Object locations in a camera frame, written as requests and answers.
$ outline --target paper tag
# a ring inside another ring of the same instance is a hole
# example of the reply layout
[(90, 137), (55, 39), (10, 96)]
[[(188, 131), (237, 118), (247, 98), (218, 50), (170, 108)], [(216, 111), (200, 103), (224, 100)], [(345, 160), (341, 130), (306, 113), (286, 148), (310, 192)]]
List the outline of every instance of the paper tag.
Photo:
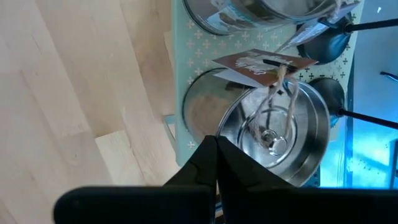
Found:
[[(345, 15), (351, 12), (358, 4), (359, 2), (354, 2), (352, 4), (342, 6), (337, 13), (337, 16), (335, 16), (334, 18), (330, 18), (328, 21), (332, 24), (338, 22), (340, 19), (345, 17)], [(282, 44), (282, 46), (280, 46), (276, 50), (276, 52), (282, 52), (291, 47), (296, 47), (298, 45), (304, 44), (316, 38), (329, 28), (328, 26), (319, 23), (318, 20), (319, 18), (316, 18), (304, 23), (300, 27), (300, 29), (293, 35), (293, 37), (291, 37), (288, 41)]]
[(278, 80), (277, 74), (282, 64), (287, 66), (287, 76), (289, 76), (317, 63), (309, 58), (292, 57), (258, 49), (228, 55), (213, 61), (229, 68), (216, 76), (256, 88), (274, 84)]

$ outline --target white cross pattern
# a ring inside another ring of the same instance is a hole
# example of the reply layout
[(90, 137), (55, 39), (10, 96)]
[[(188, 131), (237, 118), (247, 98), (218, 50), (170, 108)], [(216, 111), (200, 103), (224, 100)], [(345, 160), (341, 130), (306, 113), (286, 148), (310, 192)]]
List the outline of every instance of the white cross pattern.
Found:
[(194, 35), (197, 37), (197, 39), (200, 39), (203, 36), (203, 33), (200, 30), (197, 30)]
[(257, 39), (258, 40), (262, 40), (264, 38), (264, 34), (262, 34), (261, 32), (258, 33), (257, 35)]
[(263, 43), (263, 44), (262, 44), (262, 47), (264, 48), (264, 50), (268, 50), (268, 48), (269, 48), (268, 41), (266, 41), (265, 43)]
[(221, 48), (225, 48), (226, 47), (226, 43), (222, 40), (219, 44), (218, 44)]
[(191, 85), (193, 83), (193, 78), (189, 77), (189, 79), (187, 80), (188, 84)]
[(188, 43), (187, 43), (187, 46), (188, 46), (190, 49), (192, 49), (192, 47), (193, 47), (194, 45), (195, 45), (195, 43), (192, 42), (191, 39), (189, 39), (189, 41), (188, 41)]
[(248, 34), (247, 31), (244, 31), (244, 33), (242, 34), (242, 38), (243, 38), (245, 41), (247, 41), (249, 37), (250, 37), (250, 34)]
[(207, 39), (206, 39), (206, 41), (203, 43), (203, 46), (204, 46), (206, 49), (209, 49), (210, 45), (211, 45), (211, 43), (210, 43), (209, 40), (207, 40)]
[(276, 35), (276, 33), (274, 32), (274, 33), (271, 35), (271, 39), (272, 39), (272, 41), (275, 41), (276, 38), (278, 38), (278, 35)]
[(200, 49), (198, 49), (198, 50), (195, 52), (195, 55), (197, 55), (197, 57), (199, 58), (200, 56), (203, 55), (203, 52), (202, 52)]
[(189, 20), (188, 23), (187, 23), (187, 26), (188, 26), (189, 29), (192, 29), (192, 27), (193, 27), (194, 25), (195, 25), (195, 24), (192, 22), (192, 20)]
[(201, 75), (202, 73), (203, 73), (203, 70), (202, 69), (200, 69), (200, 68), (197, 68), (196, 70), (195, 70), (195, 73), (196, 73), (196, 75)]
[(193, 62), (192, 58), (190, 58), (190, 59), (187, 61), (187, 64), (189, 65), (190, 68), (192, 68), (192, 65), (193, 65), (194, 63), (195, 63), (195, 62)]
[(206, 68), (210, 65), (210, 61), (207, 58), (202, 63), (205, 65)]
[(242, 43), (238, 40), (238, 41), (235, 43), (235, 47), (236, 47), (237, 49), (240, 49), (240, 48), (242, 47)]
[(192, 149), (194, 146), (196, 146), (195, 143), (193, 143), (193, 142), (191, 142), (191, 141), (188, 143), (188, 147), (189, 147), (190, 149)]

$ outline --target metal canister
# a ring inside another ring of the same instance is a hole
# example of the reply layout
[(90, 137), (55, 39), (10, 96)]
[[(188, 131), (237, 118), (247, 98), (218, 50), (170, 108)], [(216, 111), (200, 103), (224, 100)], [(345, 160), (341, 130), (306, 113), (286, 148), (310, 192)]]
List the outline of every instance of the metal canister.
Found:
[(205, 31), (230, 35), (242, 30), (300, 24), (325, 16), (335, 0), (183, 0), (191, 18)]
[(329, 112), (319, 93), (298, 82), (291, 130), (284, 126), (290, 103), (292, 83), (277, 94), (273, 104), (262, 108), (259, 128), (262, 144), (251, 130), (254, 112), (268, 88), (252, 88), (214, 76), (223, 68), (198, 77), (188, 89), (183, 102), (185, 125), (197, 142), (206, 135), (226, 136), (247, 155), (275, 175), (300, 187), (318, 168), (329, 141)]

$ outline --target wooden floor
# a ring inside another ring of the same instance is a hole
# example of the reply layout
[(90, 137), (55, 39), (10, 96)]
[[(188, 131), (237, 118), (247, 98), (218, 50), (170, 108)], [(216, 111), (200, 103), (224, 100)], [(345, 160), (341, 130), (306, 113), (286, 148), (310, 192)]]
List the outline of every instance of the wooden floor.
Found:
[(178, 171), (171, 0), (0, 0), (0, 224), (52, 223), (82, 185)]

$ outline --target metal bucket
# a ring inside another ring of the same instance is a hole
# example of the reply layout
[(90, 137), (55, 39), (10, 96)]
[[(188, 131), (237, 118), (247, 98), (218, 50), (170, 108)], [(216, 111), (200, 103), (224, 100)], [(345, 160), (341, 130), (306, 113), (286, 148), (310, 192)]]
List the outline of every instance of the metal bucket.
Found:
[(205, 31), (230, 35), (242, 30), (300, 24), (325, 16), (335, 0), (183, 0), (191, 18)]
[(206, 135), (226, 136), (247, 155), (294, 186), (300, 187), (313, 175), (329, 142), (329, 113), (319, 93), (299, 82), (291, 131), (284, 133), (291, 83), (277, 94), (271, 107), (265, 106), (260, 128), (267, 147), (251, 134), (253, 114), (268, 88), (251, 88), (229, 82), (211, 70), (198, 77), (188, 89), (183, 102), (185, 125), (197, 142)]

